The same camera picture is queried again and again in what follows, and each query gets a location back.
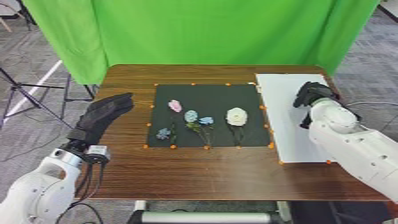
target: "green screen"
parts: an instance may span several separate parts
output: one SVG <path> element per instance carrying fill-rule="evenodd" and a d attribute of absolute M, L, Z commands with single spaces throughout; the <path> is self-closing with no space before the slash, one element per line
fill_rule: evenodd
<path fill-rule="evenodd" d="M 333 75 L 379 0 L 25 0 L 80 84 L 116 64 L 303 64 Z"/>

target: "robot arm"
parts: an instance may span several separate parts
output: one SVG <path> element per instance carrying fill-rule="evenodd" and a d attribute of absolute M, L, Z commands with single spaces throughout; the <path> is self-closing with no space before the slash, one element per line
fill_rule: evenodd
<path fill-rule="evenodd" d="M 54 150 L 38 169 L 20 177 L 11 186 L 0 204 L 2 224 L 57 222 L 61 214 L 75 204 L 75 183 L 82 162 L 100 163 L 105 166 L 109 151 L 107 147 L 96 144 L 112 121 L 132 108 L 132 93 L 109 97 L 91 104 L 68 135 L 70 143 Z M 52 173 L 61 171 L 64 178 L 52 176 Z"/>
<path fill-rule="evenodd" d="M 75 198 L 80 157 L 56 149 L 38 169 L 16 180 L 0 204 L 2 223 L 56 223 Z M 64 171 L 64 179 L 50 172 Z"/>
<path fill-rule="evenodd" d="M 359 124 L 359 117 L 336 98 L 322 95 L 308 102 L 310 138 L 319 149 L 327 151 L 351 175 L 398 203 L 398 143 Z"/>

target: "white sheet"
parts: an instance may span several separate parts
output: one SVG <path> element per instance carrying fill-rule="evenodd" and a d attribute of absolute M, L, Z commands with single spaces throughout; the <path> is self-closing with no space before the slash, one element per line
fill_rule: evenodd
<path fill-rule="evenodd" d="M 319 74 L 258 74 L 279 160 L 285 163 L 333 160 L 327 153 L 317 149 L 308 130 L 299 126 L 310 108 L 295 108 L 294 101 L 299 89 L 308 81 L 327 85 L 324 76 Z"/>

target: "light stand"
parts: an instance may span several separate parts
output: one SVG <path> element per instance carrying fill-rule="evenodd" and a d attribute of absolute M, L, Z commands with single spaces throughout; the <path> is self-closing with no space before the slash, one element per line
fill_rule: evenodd
<path fill-rule="evenodd" d="M 54 113 L 54 111 L 48 109 L 48 107 L 43 105 L 41 101 L 45 99 L 45 96 L 47 96 L 47 93 L 48 93 L 48 90 L 50 89 L 64 89 L 64 87 L 57 87 L 57 86 L 47 86 L 47 85 L 32 85 L 32 84 L 24 84 L 20 82 L 15 81 L 13 77 L 9 76 L 8 72 L 4 71 L 2 67 L 0 67 L 0 73 L 2 73 L 2 76 L 4 76 L 4 80 L 9 82 L 11 84 L 11 92 L 9 92 L 9 99 L 8 99 L 8 104 L 6 104 L 6 110 L 4 110 L 4 116 L 2 116 L 2 119 L 0 119 L 0 130 L 2 130 L 2 127 L 4 127 L 4 122 L 6 122 L 6 119 L 9 117 L 13 117 L 15 115 L 22 114 L 24 112 L 27 112 L 29 110 L 40 108 L 45 110 L 45 112 L 54 116 L 54 118 L 59 120 L 61 123 L 64 123 L 64 125 L 72 127 L 72 125 L 66 123 L 66 121 L 63 120 L 61 116 Z M 45 90 L 45 94 L 43 94 L 43 97 L 41 99 L 38 100 L 34 98 L 34 96 L 31 95 L 31 93 L 27 92 L 27 90 L 24 89 L 24 87 L 29 86 L 29 87 L 40 87 L 40 88 L 47 88 Z M 32 103 L 32 107 L 20 110 L 18 112 L 15 112 L 13 114 L 9 114 L 9 106 L 11 106 L 11 102 L 13 102 L 13 98 L 15 98 L 15 94 L 16 92 L 22 93 L 24 97 L 27 98 L 29 102 Z"/>

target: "metal pole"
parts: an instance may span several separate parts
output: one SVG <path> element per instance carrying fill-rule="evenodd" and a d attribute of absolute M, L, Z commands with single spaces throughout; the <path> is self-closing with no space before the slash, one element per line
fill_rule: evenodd
<path fill-rule="evenodd" d="M 272 217 L 267 213 L 144 212 L 143 223 L 267 224 L 272 223 Z"/>
<path fill-rule="evenodd" d="M 2 116 L 2 121 L 0 121 L 0 130 L 4 128 L 4 121 L 6 121 L 6 118 L 8 118 L 8 113 L 9 113 L 9 106 L 11 106 L 11 101 L 13 101 L 13 97 L 15 97 L 15 87 L 11 87 L 11 90 L 9 90 L 9 99 L 8 99 L 8 104 L 6 104 L 6 109 L 4 109 L 4 116 Z"/>
<path fill-rule="evenodd" d="M 40 108 L 48 112 L 48 114 L 54 115 L 54 117 L 59 120 L 59 122 L 64 123 L 64 125 L 70 127 L 70 129 L 73 129 L 72 125 L 66 123 L 66 121 L 63 120 L 63 118 L 59 117 L 59 115 L 54 113 L 54 111 L 48 109 L 48 107 L 40 102 L 40 100 L 32 97 L 32 95 L 29 94 L 29 92 L 25 91 L 25 89 L 20 88 L 20 92 L 22 92 L 24 96 L 29 98 L 29 100 L 34 102 L 34 104 L 40 106 Z"/>
<path fill-rule="evenodd" d="M 88 85 L 84 85 L 84 88 L 86 88 L 88 93 L 89 93 L 89 95 L 91 95 L 91 101 L 93 101 L 93 100 L 95 100 L 95 98 L 96 98 L 95 93 L 93 93 L 91 88 L 89 88 L 89 86 L 88 86 Z"/>

